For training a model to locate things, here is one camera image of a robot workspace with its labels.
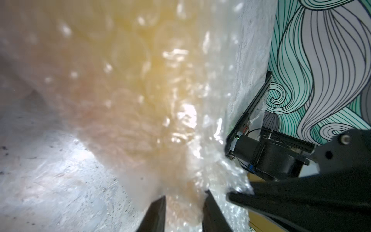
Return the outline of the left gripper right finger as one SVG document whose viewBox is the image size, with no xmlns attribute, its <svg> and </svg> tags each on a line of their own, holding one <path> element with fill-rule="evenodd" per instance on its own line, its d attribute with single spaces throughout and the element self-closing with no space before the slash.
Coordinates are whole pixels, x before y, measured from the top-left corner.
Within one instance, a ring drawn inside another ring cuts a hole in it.
<svg viewBox="0 0 371 232">
<path fill-rule="evenodd" d="M 232 232 L 210 190 L 203 207 L 203 232 Z"/>
</svg>

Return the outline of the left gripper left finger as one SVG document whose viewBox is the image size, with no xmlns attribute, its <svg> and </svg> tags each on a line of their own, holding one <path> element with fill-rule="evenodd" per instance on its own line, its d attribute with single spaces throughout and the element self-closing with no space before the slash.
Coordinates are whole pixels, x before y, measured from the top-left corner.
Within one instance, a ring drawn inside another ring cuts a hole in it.
<svg viewBox="0 0 371 232">
<path fill-rule="evenodd" d="M 154 201 L 148 208 L 136 232 L 165 232 L 166 197 Z"/>
</svg>

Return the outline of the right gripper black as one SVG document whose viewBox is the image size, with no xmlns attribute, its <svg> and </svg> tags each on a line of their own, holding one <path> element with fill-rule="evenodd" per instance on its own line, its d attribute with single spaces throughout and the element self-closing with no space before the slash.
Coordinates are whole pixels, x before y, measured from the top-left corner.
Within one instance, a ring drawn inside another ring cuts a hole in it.
<svg viewBox="0 0 371 232">
<path fill-rule="evenodd" d="M 371 131 L 350 129 L 313 152 L 319 174 L 253 182 L 254 194 L 229 202 L 284 223 L 296 232 L 371 230 Z"/>
</svg>

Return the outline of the bubble wrap sheet of yellow glass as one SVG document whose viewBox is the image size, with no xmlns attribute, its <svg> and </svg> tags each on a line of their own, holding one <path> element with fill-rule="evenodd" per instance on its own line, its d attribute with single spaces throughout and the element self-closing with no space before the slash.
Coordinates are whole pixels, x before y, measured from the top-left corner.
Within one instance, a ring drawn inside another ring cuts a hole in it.
<svg viewBox="0 0 371 232">
<path fill-rule="evenodd" d="M 251 194 L 225 154 L 265 75 L 277 1 L 1 1 L 1 57 L 138 207 L 198 228 L 207 191 Z"/>
</svg>

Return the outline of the yellow wine glass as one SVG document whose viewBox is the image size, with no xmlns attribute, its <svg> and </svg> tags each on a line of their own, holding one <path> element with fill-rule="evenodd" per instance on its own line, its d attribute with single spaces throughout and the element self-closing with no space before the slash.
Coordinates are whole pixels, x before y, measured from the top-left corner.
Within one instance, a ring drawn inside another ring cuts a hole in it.
<svg viewBox="0 0 371 232">
<path fill-rule="evenodd" d="M 64 113 L 142 200 L 204 199 L 216 1 L 40 1 Z"/>
</svg>

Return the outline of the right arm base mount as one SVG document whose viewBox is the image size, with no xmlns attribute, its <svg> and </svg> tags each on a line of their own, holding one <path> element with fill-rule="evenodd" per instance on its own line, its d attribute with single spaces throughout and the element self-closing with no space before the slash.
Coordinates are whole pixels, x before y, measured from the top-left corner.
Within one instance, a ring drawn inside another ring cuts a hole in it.
<svg viewBox="0 0 371 232">
<path fill-rule="evenodd" d="M 310 164 L 315 145 L 280 133 L 275 126 L 253 128 L 253 114 L 263 102 L 272 80 L 265 82 L 227 137 L 226 157 L 236 160 L 246 171 L 264 180 L 284 180 L 299 176 L 302 167 Z"/>
</svg>

